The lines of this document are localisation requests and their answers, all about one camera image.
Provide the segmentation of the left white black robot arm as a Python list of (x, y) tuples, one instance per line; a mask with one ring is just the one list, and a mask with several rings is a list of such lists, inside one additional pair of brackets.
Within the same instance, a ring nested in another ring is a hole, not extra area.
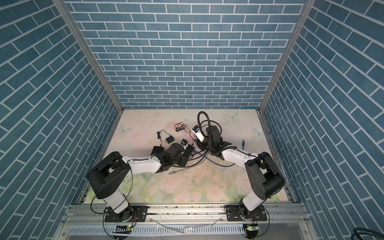
[(107, 204), (103, 211), (106, 222), (135, 222), (136, 213), (120, 185), (126, 176), (161, 173), (171, 167), (185, 167), (195, 148), (186, 143), (173, 143), (168, 149), (155, 146), (148, 157), (125, 157), (112, 152), (86, 174), (95, 197)]

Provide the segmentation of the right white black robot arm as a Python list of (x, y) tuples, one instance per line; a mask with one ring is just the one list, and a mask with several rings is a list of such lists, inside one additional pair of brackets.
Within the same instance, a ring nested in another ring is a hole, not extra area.
[(207, 127), (203, 133), (201, 127), (196, 125), (192, 131), (201, 150), (207, 150), (211, 155), (238, 165), (247, 172), (252, 190), (239, 202), (239, 211), (244, 219), (254, 218), (256, 210), (285, 185), (285, 178), (269, 153), (255, 154), (238, 149), (223, 140), (216, 126)]

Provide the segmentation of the black network switch blue ports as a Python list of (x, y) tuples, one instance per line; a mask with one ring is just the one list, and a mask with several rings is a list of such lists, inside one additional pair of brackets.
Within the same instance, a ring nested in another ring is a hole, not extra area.
[(151, 152), (151, 155), (159, 155), (162, 154), (165, 151), (164, 147), (161, 146), (154, 146), (153, 150)]

